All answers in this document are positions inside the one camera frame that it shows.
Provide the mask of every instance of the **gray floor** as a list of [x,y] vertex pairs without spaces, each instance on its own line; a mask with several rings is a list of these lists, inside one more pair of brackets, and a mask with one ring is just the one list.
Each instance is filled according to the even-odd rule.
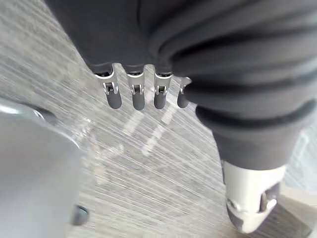
[[[137,112],[116,65],[123,105],[111,110],[44,3],[2,0],[0,35],[0,94],[56,113],[58,126],[87,151],[80,204],[91,218],[69,237],[299,238],[306,232],[281,207],[252,235],[234,230],[212,133],[197,121],[194,105],[176,107],[179,79],[165,108],[155,110],[153,69],[147,66],[146,108]],[[304,133],[293,159],[296,173],[286,178],[310,191],[317,190],[316,180],[307,182],[316,170],[309,166],[303,173],[298,161],[314,158],[316,135],[315,127]]]

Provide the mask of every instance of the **floor marking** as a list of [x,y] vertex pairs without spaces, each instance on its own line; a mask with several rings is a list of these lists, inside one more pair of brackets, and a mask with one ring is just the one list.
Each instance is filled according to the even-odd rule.
[[143,119],[143,117],[144,117],[143,113],[139,111],[135,111],[132,117],[130,118],[130,120],[124,125],[123,132],[126,133],[127,135],[132,135],[136,127],[138,126],[138,124]]

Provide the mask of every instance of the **metal joint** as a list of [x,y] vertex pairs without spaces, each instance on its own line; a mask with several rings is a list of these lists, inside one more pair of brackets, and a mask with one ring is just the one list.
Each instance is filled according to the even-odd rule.
[[135,95],[136,92],[140,94],[144,93],[144,73],[128,73],[128,84],[131,90],[131,93]]
[[172,74],[154,74],[154,92],[156,95],[159,93],[167,94],[169,89],[170,81],[172,79]]
[[109,95],[110,92],[113,92],[114,94],[118,93],[118,79],[114,72],[114,69],[109,76],[104,76],[104,74],[95,74],[95,77],[100,79],[104,92],[107,95]]

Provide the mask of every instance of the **robotic hand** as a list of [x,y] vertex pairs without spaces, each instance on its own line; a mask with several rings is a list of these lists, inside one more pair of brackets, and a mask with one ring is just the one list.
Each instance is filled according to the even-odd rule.
[[111,107],[121,106],[114,62],[128,74],[137,110],[145,64],[156,67],[158,109],[171,72],[192,80],[181,85],[179,105],[198,105],[218,146],[229,217],[254,231],[276,205],[285,165],[316,108],[317,1],[46,2],[103,80]]

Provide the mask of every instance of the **robotic finger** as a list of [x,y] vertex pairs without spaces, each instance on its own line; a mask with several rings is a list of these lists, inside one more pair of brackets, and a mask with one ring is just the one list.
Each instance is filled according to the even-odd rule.
[[222,163],[230,221],[242,233],[254,232],[277,204],[286,166],[256,171]]

